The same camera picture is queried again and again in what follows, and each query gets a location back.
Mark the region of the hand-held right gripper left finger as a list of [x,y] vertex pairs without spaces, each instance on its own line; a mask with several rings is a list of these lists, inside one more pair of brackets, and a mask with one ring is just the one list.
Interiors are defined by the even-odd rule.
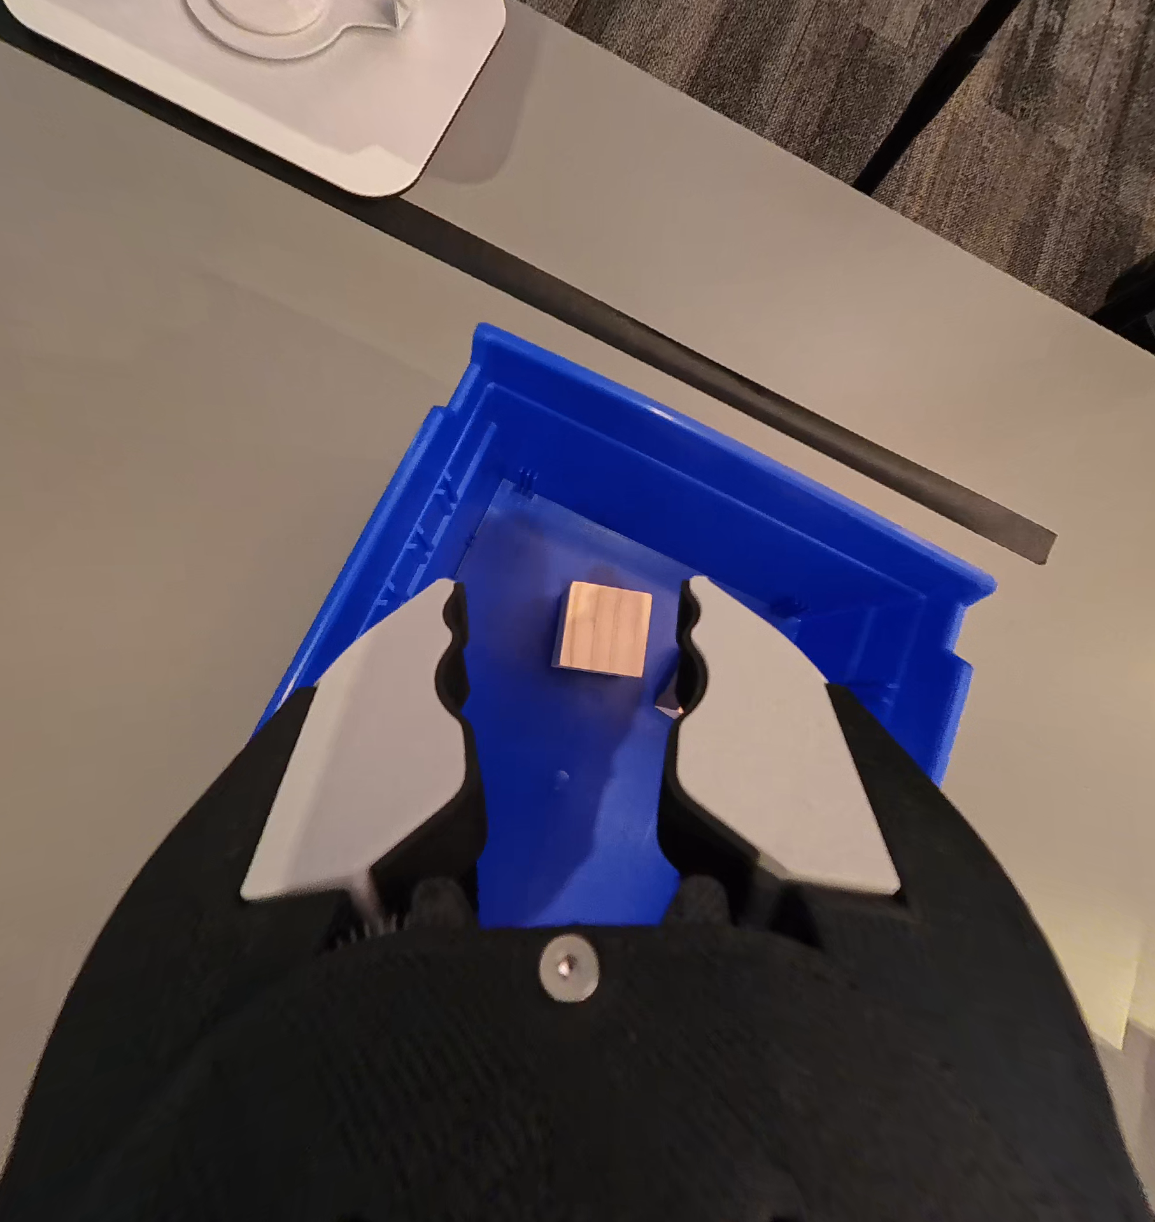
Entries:
[[466,587],[440,579],[321,674],[245,902],[335,892],[380,935],[476,928],[489,803],[466,643]]

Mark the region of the black metal frame legs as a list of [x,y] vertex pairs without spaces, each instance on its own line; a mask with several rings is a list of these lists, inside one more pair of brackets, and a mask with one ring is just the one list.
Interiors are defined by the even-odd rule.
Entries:
[[986,0],[977,15],[954,34],[954,40],[940,53],[937,64],[918,80],[901,114],[893,122],[887,134],[865,160],[861,173],[854,179],[851,188],[857,192],[872,196],[878,189],[878,183],[895,169],[921,130],[937,122],[943,106],[969,80],[1016,7],[1019,0]]

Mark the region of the white board stand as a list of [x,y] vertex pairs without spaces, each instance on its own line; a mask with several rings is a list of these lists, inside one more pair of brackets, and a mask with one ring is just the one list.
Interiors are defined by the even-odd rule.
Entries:
[[502,0],[15,0],[5,11],[364,199],[418,179],[505,32]]

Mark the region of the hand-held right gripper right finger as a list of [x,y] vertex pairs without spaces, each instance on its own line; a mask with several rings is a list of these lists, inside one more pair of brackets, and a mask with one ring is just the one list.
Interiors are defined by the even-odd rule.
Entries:
[[799,888],[898,901],[821,669],[704,574],[680,587],[676,642],[658,845],[680,888],[722,895],[747,928],[779,925]]

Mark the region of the blue plastic bin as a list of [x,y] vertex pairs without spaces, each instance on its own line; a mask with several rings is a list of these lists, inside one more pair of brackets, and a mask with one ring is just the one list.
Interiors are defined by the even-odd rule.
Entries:
[[[466,720],[489,799],[486,925],[644,925],[678,888],[654,810],[678,592],[706,574],[844,684],[943,783],[995,579],[815,481],[480,324],[258,728],[437,579],[466,587]],[[644,678],[551,666],[571,582],[653,592]]]

